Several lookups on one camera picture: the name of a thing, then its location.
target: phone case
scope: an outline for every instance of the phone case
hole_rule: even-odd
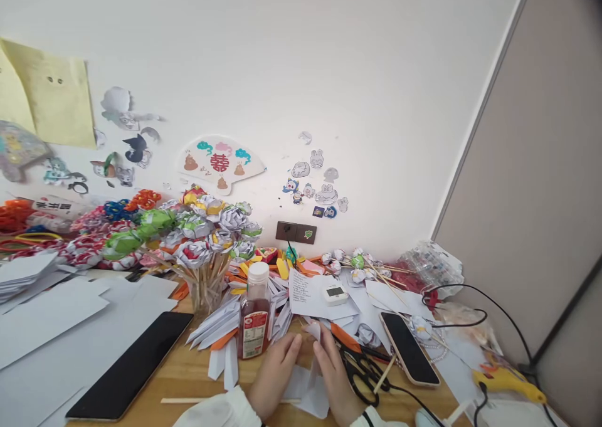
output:
[[[436,369],[433,367],[433,365],[429,361],[429,359],[426,356],[425,351],[423,350],[423,348],[420,347],[420,344],[418,344],[418,347],[420,347],[420,350],[422,351],[422,354],[425,356],[426,361],[429,363],[429,366],[431,366],[433,372],[435,372],[435,374],[437,375],[439,383],[421,382],[421,381],[414,380],[412,378],[412,376],[409,374],[409,372],[407,370],[407,366],[404,363],[403,358],[401,357],[401,354],[399,353],[399,349],[397,348],[397,344],[395,344],[395,341],[393,340],[393,337],[392,337],[392,335],[391,335],[391,333],[389,331],[389,328],[387,327],[387,323],[383,319],[382,313],[379,314],[378,317],[381,319],[381,323],[383,324],[384,330],[387,332],[387,336],[389,337],[389,341],[391,342],[391,345],[393,346],[393,349],[395,350],[395,355],[399,359],[399,362],[401,363],[401,367],[403,368],[403,371],[406,373],[406,376],[408,377],[408,380],[410,382],[412,382],[412,384],[415,384],[417,386],[429,386],[429,387],[438,387],[438,386],[440,386],[441,385],[441,377],[439,376],[439,374],[437,373]]]

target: sauce bottle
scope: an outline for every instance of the sauce bottle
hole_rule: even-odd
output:
[[[268,325],[270,324],[270,302],[268,301],[268,278],[270,267],[256,262],[249,267],[246,300],[240,308],[238,329],[238,357],[253,358],[261,355],[268,347]]]

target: bottle label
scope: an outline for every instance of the bottle label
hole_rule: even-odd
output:
[[[263,338],[268,323],[268,313],[258,311],[245,316],[243,328],[243,359],[260,355],[263,351]]]

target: white sleeve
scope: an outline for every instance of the white sleeve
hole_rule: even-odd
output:
[[[174,427],[261,427],[261,419],[240,386],[190,407]]]
[[[373,406],[369,406],[366,410],[353,421],[349,427],[409,427],[406,423],[389,421],[385,422],[378,415]]]

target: white bottle cap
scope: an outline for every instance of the white bottle cap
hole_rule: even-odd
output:
[[[249,275],[247,281],[249,284],[262,284],[268,280],[270,276],[270,266],[264,262],[256,262],[249,267]]]

